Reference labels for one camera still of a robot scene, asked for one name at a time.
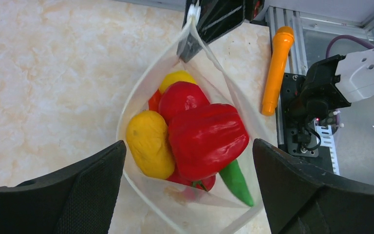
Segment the orange toy carrot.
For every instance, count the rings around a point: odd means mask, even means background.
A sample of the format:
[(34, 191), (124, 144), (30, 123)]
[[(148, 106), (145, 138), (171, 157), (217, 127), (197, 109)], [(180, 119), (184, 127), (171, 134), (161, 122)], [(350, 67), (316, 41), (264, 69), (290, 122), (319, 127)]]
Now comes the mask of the orange toy carrot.
[(152, 97), (148, 100), (148, 106), (150, 111), (159, 112), (159, 103), (161, 100), (162, 94), (157, 90)]

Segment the red toy bell pepper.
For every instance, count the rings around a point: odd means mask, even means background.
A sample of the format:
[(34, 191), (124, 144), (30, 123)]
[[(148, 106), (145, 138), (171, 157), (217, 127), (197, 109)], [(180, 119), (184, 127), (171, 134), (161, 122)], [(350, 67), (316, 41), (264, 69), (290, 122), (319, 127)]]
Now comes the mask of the red toy bell pepper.
[(238, 158), (249, 134), (237, 109), (211, 104), (177, 114), (169, 123), (169, 142), (181, 177), (211, 177)]

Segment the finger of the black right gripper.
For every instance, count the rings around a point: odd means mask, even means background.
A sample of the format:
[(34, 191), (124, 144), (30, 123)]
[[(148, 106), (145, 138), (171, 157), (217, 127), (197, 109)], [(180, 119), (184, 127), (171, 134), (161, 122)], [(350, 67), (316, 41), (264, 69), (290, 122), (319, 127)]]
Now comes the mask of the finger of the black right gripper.
[(262, 0), (187, 0), (183, 25), (187, 24), (187, 13), (191, 6), (200, 7), (196, 20), (197, 32), (208, 45), (248, 21), (264, 26), (264, 20), (255, 20)]

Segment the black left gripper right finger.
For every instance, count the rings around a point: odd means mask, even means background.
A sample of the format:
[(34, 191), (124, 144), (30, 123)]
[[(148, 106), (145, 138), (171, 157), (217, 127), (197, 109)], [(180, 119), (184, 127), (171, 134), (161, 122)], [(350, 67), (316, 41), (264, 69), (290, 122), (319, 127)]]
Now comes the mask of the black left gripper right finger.
[(253, 158), (274, 234), (374, 234), (374, 185), (330, 173), (263, 139)]

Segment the clear zip top bag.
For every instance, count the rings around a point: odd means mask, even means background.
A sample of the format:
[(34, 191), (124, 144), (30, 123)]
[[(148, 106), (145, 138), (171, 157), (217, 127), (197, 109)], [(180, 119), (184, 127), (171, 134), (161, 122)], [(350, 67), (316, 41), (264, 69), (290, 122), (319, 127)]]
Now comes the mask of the clear zip top bag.
[(253, 141), (276, 143), (261, 114), (270, 40), (256, 65), (234, 61), (201, 28), (215, 3), (188, 1), (184, 26), (126, 100), (117, 139), (127, 146), (124, 176), (180, 234), (250, 233), (263, 209)]

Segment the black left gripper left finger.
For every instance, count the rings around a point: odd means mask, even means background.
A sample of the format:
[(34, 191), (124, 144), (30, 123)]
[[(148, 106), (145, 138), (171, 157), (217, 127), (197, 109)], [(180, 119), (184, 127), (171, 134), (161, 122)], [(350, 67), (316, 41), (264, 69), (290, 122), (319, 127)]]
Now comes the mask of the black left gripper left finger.
[(119, 193), (126, 146), (15, 187), (0, 187), (0, 234), (106, 234)]

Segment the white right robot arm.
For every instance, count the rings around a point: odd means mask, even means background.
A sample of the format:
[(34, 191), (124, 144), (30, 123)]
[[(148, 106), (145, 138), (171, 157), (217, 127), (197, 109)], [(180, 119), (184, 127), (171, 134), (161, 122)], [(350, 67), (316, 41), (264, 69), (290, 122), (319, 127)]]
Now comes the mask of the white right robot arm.
[[(242, 24), (244, 0), (187, 0), (183, 27), (190, 35), (179, 44), (178, 53), (190, 61), (206, 46)], [(274, 114), (281, 94), (287, 56), (295, 41), (294, 29), (279, 28), (273, 36), (273, 54), (265, 86), (261, 113)], [(332, 109), (374, 96), (374, 48), (336, 55), (314, 63), (307, 71), (301, 90), (297, 92), (286, 113), (293, 119), (323, 119)]]

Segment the small red toy tomato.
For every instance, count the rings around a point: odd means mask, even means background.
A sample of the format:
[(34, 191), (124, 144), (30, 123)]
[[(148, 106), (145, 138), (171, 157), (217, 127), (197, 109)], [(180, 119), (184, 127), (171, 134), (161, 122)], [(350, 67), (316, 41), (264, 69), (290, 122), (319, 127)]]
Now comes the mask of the small red toy tomato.
[(209, 100), (198, 85), (178, 81), (170, 85), (162, 94), (158, 112), (166, 124), (169, 124), (177, 114), (209, 104)]

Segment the yellow toy lemon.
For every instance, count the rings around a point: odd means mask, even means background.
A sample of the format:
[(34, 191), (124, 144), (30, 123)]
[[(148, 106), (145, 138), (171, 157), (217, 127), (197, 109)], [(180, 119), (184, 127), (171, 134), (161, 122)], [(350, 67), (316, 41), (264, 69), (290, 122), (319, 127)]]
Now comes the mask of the yellow toy lemon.
[(187, 71), (184, 71), (184, 70), (176, 71), (176, 72), (167, 74), (164, 77), (162, 83), (160, 84), (158, 88), (160, 94), (163, 94), (169, 86), (179, 81), (197, 84), (193, 76), (190, 75)]

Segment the green toy cucumber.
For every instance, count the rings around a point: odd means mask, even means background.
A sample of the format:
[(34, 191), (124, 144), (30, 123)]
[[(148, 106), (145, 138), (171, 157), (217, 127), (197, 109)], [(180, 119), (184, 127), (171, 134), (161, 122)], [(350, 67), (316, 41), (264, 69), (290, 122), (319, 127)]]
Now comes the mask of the green toy cucumber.
[(253, 197), (248, 189), (246, 180), (237, 160), (232, 161), (225, 168), (220, 170), (219, 175), (226, 187), (238, 200), (249, 207), (254, 206)]

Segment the yellow toy mango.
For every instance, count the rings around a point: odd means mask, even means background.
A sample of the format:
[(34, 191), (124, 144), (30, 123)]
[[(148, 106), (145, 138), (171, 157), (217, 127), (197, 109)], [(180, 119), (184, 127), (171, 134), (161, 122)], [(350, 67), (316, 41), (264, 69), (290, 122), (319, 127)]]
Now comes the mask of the yellow toy mango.
[(126, 141), (144, 175), (166, 180), (175, 171), (168, 126), (159, 113), (143, 111), (135, 115), (127, 125)]

